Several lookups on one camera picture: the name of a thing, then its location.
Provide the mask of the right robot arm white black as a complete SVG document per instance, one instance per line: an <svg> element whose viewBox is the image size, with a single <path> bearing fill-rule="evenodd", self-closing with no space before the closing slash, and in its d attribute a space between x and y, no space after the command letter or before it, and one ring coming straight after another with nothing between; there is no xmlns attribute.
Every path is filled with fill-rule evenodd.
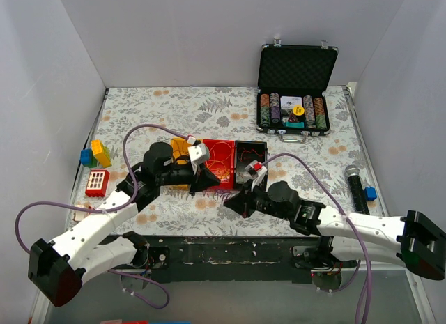
<svg viewBox="0 0 446 324"><path fill-rule="evenodd" d="M301 199L284 181L268 190L247 182L224 206L244 218L258 211L289 221L303 235L331 238L315 249L323 266L370 260L400 265L425 279L445 278L445 232L418 211L410 210L405 217L343 215L331 206Z"/></svg>

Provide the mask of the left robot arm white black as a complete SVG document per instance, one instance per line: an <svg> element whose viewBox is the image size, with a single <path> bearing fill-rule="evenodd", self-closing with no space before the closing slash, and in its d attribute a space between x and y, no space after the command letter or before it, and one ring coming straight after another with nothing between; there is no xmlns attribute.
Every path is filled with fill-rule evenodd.
<svg viewBox="0 0 446 324"><path fill-rule="evenodd" d="M177 165L174 150L157 142L127 178L74 227L49 242L39 239L30 248L28 278L55 306L71 301L88 280L120 265L141 268L148 262L148 243L129 231L104 245L116 228L140 213L169 185L187 185L190 194L219 185L207 167L208 147L198 141L187 149L187 162Z"/></svg>

